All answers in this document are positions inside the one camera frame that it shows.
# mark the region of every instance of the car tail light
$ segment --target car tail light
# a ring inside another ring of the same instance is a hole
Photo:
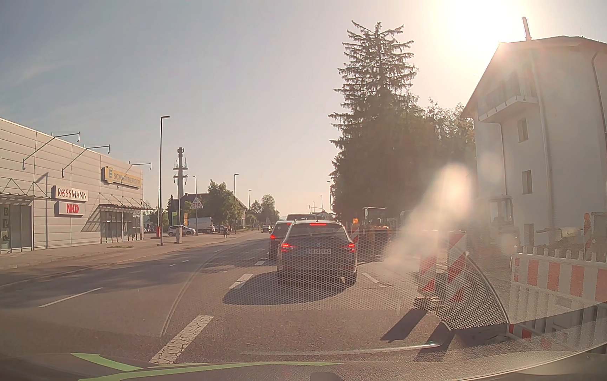
[[[293,249],[293,248],[295,248],[295,247],[296,247],[296,246],[292,246],[292,245],[290,245],[290,244],[289,244],[289,243],[287,243],[287,242],[282,242],[282,243],[280,244],[280,250],[281,250],[282,252],[289,251],[289,250],[291,250],[291,249]]]

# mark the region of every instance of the road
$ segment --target road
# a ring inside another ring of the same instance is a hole
[[[382,262],[340,280],[276,282],[258,232],[0,292],[0,354],[86,352],[156,363],[441,361],[488,332],[413,310],[413,278]],[[63,264],[71,268],[71,262]],[[28,268],[23,271],[38,272]],[[427,342],[437,348],[397,351]]]

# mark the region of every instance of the dashed lane line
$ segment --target dashed lane line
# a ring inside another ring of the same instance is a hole
[[[241,276],[240,278],[238,278],[237,281],[235,281],[235,283],[231,284],[231,286],[228,288],[230,289],[238,289],[241,288],[245,282],[247,282],[249,280],[249,278],[252,278],[252,275],[254,274],[244,274],[243,276]]]
[[[369,278],[370,281],[376,283],[379,285],[379,287],[385,287],[385,285],[382,285],[379,283],[379,281],[377,281],[376,279],[374,279],[374,277],[372,277],[371,275],[367,274],[367,273],[362,273],[364,276],[366,276],[367,278]]]
[[[170,342],[165,344],[163,349],[158,351],[149,362],[159,365],[173,364],[213,318],[212,315],[198,315],[184,329],[179,331]]]
[[[85,295],[85,294],[88,294],[88,293],[90,293],[90,292],[92,292],[92,291],[97,291],[97,290],[101,290],[101,289],[103,289],[103,287],[98,287],[98,288],[95,288],[95,289],[93,289],[93,290],[89,290],[89,291],[81,292],[80,294],[76,294],[76,295],[67,296],[66,298],[59,299],[59,300],[54,300],[54,302],[49,302],[49,303],[47,303],[47,304],[43,304],[42,306],[38,306],[38,308],[43,308],[43,307],[51,306],[51,305],[53,305],[53,304],[56,304],[56,303],[59,303],[59,302],[63,302],[64,300],[73,299],[73,298],[75,298],[76,296]]]

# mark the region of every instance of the sky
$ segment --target sky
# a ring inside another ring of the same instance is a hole
[[[329,210],[339,132],[328,115],[340,110],[351,20],[404,25],[418,66],[411,91],[452,108],[499,41],[524,38],[522,16],[534,39],[607,43],[607,1],[0,1],[0,117],[152,162],[142,168],[155,205],[160,117],[170,115],[163,199],[176,195],[181,146],[187,193],[191,176],[203,192],[210,179],[233,189],[239,174],[245,204],[269,193],[281,214]]]

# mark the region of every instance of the road sign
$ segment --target road sign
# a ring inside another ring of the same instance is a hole
[[[195,200],[190,204],[190,209],[203,209],[203,203],[200,202],[200,199],[196,196]]]

